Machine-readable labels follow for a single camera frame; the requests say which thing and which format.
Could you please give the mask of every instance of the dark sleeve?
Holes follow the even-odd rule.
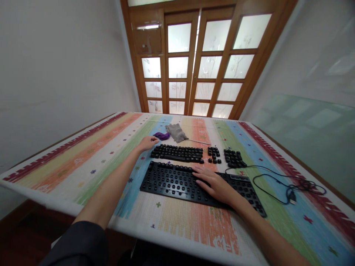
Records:
[[[106,265],[108,241],[105,231],[91,222],[77,222],[70,226],[41,261],[48,265]]]

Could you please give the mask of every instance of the floor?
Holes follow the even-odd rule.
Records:
[[[0,265],[38,265],[50,251],[51,244],[74,221],[74,217],[38,208],[3,239],[0,239]],[[107,229],[109,241],[109,265],[117,265],[121,255],[131,249],[135,239]]]

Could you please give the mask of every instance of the forearm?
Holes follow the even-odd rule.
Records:
[[[269,225],[245,198],[237,198],[231,206],[251,229],[271,265],[309,265],[308,261]]]
[[[74,223],[89,221],[106,228],[120,200],[127,181],[142,150],[133,149],[128,157],[105,179]]]

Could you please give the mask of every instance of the table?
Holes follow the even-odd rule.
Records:
[[[30,199],[76,216],[101,182],[147,135],[166,133],[179,123],[193,140],[219,150],[241,152],[248,165],[265,166],[286,175],[317,181],[251,123],[205,117],[116,113],[49,148],[0,176],[0,184]],[[170,138],[165,144],[174,144]],[[208,145],[183,141],[179,146],[204,149],[205,166],[224,172],[227,165],[207,162]],[[142,153],[124,189],[109,228],[226,265],[267,265],[239,216],[224,209],[140,192],[150,151]],[[189,165],[163,159],[165,163]],[[266,173],[257,168],[233,169],[250,178]],[[292,180],[277,177],[286,183]],[[261,177],[260,186],[285,200],[285,188]],[[296,193],[296,205],[281,205],[256,186],[268,215],[266,221],[313,265],[350,265],[355,261],[355,214],[328,190],[325,196]]]

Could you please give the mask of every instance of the gray cloth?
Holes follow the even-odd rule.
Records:
[[[166,128],[166,131],[168,133],[170,133],[170,135],[173,137],[173,139],[177,142],[177,143],[180,143],[184,140],[187,140],[189,139],[188,137],[186,137],[184,131],[182,131],[181,127],[179,124],[176,124],[176,125],[168,125],[168,126],[165,126]]]

